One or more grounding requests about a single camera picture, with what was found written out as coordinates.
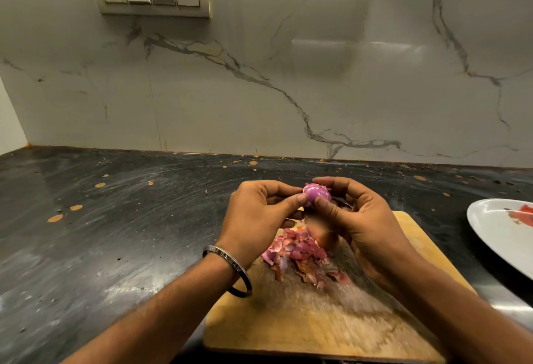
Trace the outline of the person's left forearm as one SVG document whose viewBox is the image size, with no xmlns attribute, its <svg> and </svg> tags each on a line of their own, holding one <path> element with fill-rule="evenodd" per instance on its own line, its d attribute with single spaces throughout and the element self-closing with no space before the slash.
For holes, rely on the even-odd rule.
<svg viewBox="0 0 533 364">
<path fill-rule="evenodd" d="M 61 364 L 169 364 L 237 277 L 209 253 Z"/>
</svg>

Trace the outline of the wooden cutting board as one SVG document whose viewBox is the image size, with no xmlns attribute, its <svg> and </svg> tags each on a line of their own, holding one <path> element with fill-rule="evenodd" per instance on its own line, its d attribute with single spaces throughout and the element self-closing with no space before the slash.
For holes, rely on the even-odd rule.
<svg viewBox="0 0 533 364">
<path fill-rule="evenodd" d="M 325 286 L 303 281 L 290 265 L 283 281 L 260 258 L 249 269 L 253 295 L 225 293 L 206 316 L 204 347 L 232 353 L 303 354 L 328 359 L 446 364 L 450 355 L 406 308 L 360 271 L 340 239 Z"/>
</svg>

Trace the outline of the small peeled red onion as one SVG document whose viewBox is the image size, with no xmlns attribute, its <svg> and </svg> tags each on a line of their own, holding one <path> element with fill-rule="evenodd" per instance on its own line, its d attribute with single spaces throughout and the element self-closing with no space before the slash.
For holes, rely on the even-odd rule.
<svg viewBox="0 0 533 364">
<path fill-rule="evenodd" d="M 306 208 L 313 208 L 317 197 L 322 197 L 330 202 L 332 201 L 332 197 L 328 188 L 320 184 L 307 183 L 303 187 L 303 193 L 307 195 L 307 201 L 304 205 Z"/>
</svg>

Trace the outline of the wooden handled knife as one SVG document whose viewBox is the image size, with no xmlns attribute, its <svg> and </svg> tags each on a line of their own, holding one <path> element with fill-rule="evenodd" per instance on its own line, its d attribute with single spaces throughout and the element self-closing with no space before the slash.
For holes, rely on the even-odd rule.
<svg viewBox="0 0 533 364">
<path fill-rule="evenodd" d="M 333 199 L 339 200 L 338 203 L 341 201 L 347 202 L 347 204 L 352 206 L 352 212 L 355 210 L 355 199 L 351 198 L 350 196 L 347 195 L 344 198 L 333 197 L 332 200 Z M 320 222 L 317 222 L 313 219 L 312 213 L 313 208 L 303 208 L 304 221 L 308 226 L 308 232 L 314 237 L 320 247 L 328 252 L 332 252 L 340 245 L 342 240 L 345 241 L 349 246 L 352 245 L 352 236 L 347 229 L 345 229 L 344 235 L 338 235 L 335 232 L 328 231 L 321 225 Z"/>
</svg>

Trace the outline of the red vegetable piece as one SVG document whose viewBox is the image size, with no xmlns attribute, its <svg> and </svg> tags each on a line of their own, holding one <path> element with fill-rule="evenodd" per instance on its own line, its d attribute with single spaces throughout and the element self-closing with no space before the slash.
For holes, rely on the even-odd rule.
<svg viewBox="0 0 533 364">
<path fill-rule="evenodd" d="M 533 228 L 533 207 L 522 205 L 518 210 L 504 208 L 515 224 L 524 224 Z"/>
</svg>

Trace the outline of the person's right hand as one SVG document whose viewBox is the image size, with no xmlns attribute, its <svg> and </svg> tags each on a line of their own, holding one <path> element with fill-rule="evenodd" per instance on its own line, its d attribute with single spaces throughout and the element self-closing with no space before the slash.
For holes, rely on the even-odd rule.
<svg viewBox="0 0 533 364">
<path fill-rule="evenodd" d="M 417 252 L 386 200 L 345 177 L 317 177 L 313 183 L 326 186 L 335 196 L 355 199 L 355 210 L 346 213 L 343 222 L 352 236 L 350 248 L 366 276 L 383 290 L 394 293 L 396 274 L 416 259 Z"/>
</svg>

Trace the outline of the pile of red onion peels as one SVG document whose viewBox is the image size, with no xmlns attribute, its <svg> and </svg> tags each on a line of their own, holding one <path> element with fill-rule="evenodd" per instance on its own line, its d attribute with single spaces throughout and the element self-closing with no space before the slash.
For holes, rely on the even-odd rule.
<svg viewBox="0 0 533 364">
<path fill-rule="evenodd" d="M 316 289 L 326 287 L 326 278 L 343 286 L 352 282 L 344 271 L 330 267 L 330 255 L 306 226 L 280 230 L 260 259 L 270 267 L 278 282 L 283 282 L 290 270 Z"/>
</svg>

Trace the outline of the person's left hand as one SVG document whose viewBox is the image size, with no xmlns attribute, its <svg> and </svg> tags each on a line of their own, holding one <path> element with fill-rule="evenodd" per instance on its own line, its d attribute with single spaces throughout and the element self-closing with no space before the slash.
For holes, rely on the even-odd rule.
<svg viewBox="0 0 533 364">
<path fill-rule="evenodd" d="M 292 227 L 268 226 L 267 198 L 287 198 L 298 193 L 303 193 L 303 189 L 276 180 L 243 182 L 230 196 L 216 246 L 230 254 L 243 269 L 249 269 L 270 246 L 279 229 Z"/>
</svg>

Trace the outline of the person's right forearm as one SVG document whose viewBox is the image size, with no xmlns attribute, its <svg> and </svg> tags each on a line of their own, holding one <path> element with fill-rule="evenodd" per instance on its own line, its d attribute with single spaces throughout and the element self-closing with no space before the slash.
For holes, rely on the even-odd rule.
<svg viewBox="0 0 533 364">
<path fill-rule="evenodd" d="M 393 296 L 468 364 L 533 364 L 533 334 L 417 254 L 379 270 Z"/>
</svg>

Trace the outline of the white plate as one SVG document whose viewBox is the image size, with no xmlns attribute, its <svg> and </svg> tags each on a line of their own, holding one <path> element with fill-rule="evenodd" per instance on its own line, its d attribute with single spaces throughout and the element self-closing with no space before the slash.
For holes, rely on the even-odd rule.
<svg viewBox="0 0 533 364">
<path fill-rule="evenodd" d="M 533 202 L 513 199 L 482 199 L 467 209 L 467 220 L 476 235 L 500 258 L 533 280 L 533 228 L 515 224 L 504 208 L 518 210 Z"/>
</svg>

